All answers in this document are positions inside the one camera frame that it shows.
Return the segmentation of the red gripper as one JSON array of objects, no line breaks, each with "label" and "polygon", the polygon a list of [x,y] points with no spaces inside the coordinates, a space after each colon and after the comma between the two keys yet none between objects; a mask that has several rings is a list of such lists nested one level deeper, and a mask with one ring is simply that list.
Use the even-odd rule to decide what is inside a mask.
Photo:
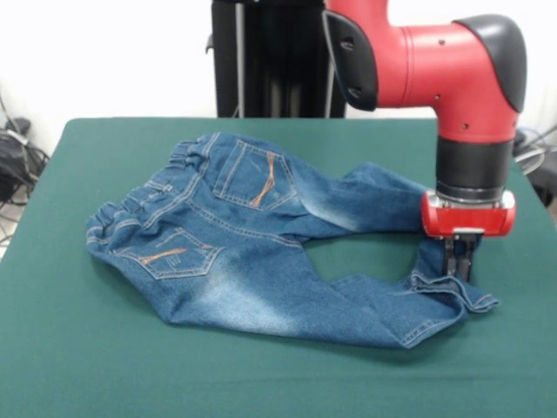
[{"label": "red gripper", "polygon": [[[442,273],[447,276],[454,276],[457,272],[456,239],[452,236],[507,236],[513,228],[516,213],[516,200],[510,191],[504,191],[500,201],[485,204],[453,202],[441,198],[435,191],[425,192],[421,199],[422,223],[426,233],[431,237],[444,238]],[[479,239],[462,237],[460,242],[459,274],[464,281],[469,281]]]}]

